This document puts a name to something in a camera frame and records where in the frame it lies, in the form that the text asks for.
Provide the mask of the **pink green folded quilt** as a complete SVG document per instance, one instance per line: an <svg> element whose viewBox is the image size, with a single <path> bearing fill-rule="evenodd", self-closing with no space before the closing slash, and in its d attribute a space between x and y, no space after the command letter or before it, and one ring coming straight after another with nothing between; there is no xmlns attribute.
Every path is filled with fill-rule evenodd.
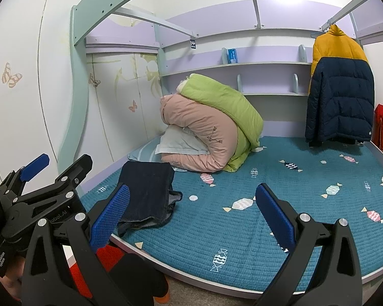
<svg viewBox="0 0 383 306"><path fill-rule="evenodd" d="M264 121L242 93L217 80L192 73L176 92L160 100L168 127L189 128L209 148L208 155L161 154L163 162L188 171L235 172L259 147Z"/></svg>

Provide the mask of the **light blue pillow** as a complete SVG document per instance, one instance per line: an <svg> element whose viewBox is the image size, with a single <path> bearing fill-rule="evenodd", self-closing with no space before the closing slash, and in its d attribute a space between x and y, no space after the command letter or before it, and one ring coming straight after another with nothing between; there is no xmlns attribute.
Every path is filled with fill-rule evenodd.
<svg viewBox="0 0 383 306"><path fill-rule="evenodd" d="M155 154L208 155L207 145L189 128L169 125L155 148Z"/></svg>

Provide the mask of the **dark denim jacket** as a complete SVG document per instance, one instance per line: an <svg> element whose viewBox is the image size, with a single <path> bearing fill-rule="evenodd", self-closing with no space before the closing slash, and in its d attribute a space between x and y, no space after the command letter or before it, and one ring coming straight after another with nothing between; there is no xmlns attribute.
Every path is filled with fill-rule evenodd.
<svg viewBox="0 0 383 306"><path fill-rule="evenodd" d="M117 224L123 237L130 230L158 228L166 225L183 193L172 186L175 171L169 163L126 162L118 182L128 186L130 201Z"/></svg>

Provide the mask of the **lavender headboard shelf unit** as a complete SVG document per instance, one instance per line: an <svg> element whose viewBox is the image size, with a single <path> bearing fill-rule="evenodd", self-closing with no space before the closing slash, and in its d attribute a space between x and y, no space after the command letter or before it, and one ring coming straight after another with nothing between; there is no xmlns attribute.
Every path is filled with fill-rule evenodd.
<svg viewBox="0 0 383 306"><path fill-rule="evenodd" d="M244 30L203 37L191 48L180 42L160 49L165 93L198 73L246 96L264 120L264 135L303 137L310 63L315 39L307 30ZM228 63L236 48L238 63Z"/></svg>

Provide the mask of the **yellow navy puffer jacket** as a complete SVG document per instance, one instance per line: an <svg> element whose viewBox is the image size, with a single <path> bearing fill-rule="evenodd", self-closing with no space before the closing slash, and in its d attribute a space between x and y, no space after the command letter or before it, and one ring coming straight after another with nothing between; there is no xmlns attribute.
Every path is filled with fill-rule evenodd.
<svg viewBox="0 0 383 306"><path fill-rule="evenodd" d="M374 126L374 76L362 47L337 25L313 45L305 140L370 141Z"/></svg>

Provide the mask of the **mint green bed frame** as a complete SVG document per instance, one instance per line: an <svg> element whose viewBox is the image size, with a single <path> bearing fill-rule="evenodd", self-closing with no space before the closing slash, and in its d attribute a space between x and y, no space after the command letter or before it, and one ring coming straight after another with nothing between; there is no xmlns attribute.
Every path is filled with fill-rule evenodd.
<svg viewBox="0 0 383 306"><path fill-rule="evenodd" d="M131 0L81 0L70 12L70 61L73 74L72 107L68 126L58 152L58 172L66 170L74 161L79 150L86 124L89 100L89 74L87 53L127 53L144 51L152 53L158 49L153 39L135 38L135 31L125 27L103 25L110 15L119 15L148 22L195 38L191 30L171 23L151 13L125 8Z"/></svg>

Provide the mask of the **blue box on shelf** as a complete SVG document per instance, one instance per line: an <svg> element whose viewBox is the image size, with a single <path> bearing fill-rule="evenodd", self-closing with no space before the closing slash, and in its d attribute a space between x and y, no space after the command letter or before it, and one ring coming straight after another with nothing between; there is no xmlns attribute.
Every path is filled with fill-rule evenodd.
<svg viewBox="0 0 383 306"><path fill-rule="evenodd" d="M228 63L238 63L236 48L228 49Z"/></svg>

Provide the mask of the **teal candy print bedspread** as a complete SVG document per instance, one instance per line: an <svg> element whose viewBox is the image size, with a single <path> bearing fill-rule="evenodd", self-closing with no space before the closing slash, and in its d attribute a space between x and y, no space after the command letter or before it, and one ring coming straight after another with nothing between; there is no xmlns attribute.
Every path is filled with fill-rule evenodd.
<svg viewBox="0 0 383 306"><path fill-rule="evenodd" d="M370 142L312 149L301 138L263 137L234 173L176 172L183 199L170 221L112 239L179 278L258 295L289 255L257 206L261 183L318 222L345 219L362 279L383 274L383 153Z"/></svg>

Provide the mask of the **striped sheet under pillow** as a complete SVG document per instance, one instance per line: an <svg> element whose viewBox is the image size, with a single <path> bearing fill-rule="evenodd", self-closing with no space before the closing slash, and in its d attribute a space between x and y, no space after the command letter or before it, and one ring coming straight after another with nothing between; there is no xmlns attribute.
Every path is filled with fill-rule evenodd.
<svg viewBox="0 0 383 306"><path fill-rule="evenodd" d="M161 154L155 153L157 146L160 144L160 138L161 136L159 135L155 137L154 139L152 139L151 141L149 141L148 143L130 152L127 156L128 160L137 161L137 162L163 163Z"/></svg>

